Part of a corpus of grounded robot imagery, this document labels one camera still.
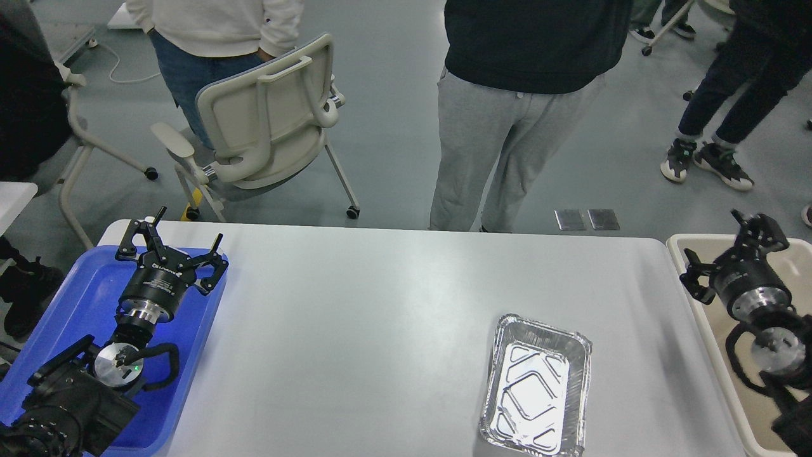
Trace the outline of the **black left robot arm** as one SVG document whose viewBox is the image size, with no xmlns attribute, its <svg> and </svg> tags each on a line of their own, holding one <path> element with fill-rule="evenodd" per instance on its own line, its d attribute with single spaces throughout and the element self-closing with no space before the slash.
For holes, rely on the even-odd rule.
<svg viewBox="0 0 812 457">
<path fill-rule="evenodd" d="M 229 261 L 131 220 L 82 255 L 2 381 L 3 456 L 148 456 L 176 425 Z"/>
</svg>

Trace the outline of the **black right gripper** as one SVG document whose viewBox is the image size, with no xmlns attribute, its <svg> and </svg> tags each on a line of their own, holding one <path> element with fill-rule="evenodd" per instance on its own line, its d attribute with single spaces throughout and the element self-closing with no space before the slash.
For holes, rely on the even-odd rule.
<svg viewBox="0 0 812 457">
<path fill-rule="evenodd" d="M 751 323 L 759 308 L 792 303 L 792 293 L 766 260 L 769 253 L 786 251 L 790 243 L 777 221 L 764 213 L 731 214 L 740 226 L 733 244 L 738 255 L 726 253 L 702 263 L 695 251 L 684 248 L 686 271 L 679 281 L 699 303 L 710 305 L 717 294 L 731 318 Z M 710 278 L 710 286 L 702 286 L 700 277 Z"/>
</svg>

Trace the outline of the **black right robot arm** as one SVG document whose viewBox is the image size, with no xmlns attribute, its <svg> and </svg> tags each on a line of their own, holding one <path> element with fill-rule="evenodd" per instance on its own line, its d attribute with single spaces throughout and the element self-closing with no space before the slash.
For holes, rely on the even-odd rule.
<svg viewBox="0 0 812 457">
<path fill-rule="evenodd" d="M 769 397 L 779 411 L 771 430 L 798 456 L 810 455 L 810 315 L 798 313 L 792 293 L 768 263 L 769 253 L 790 244 L 772 217 L 731 211 L 739 231 L 733 246 L 704 263 L 685 248 L 679 280 L 705 305 L 719 298 L 736 322 L 724 349 L 735 376 L 749 390 Z"/>
</svg>

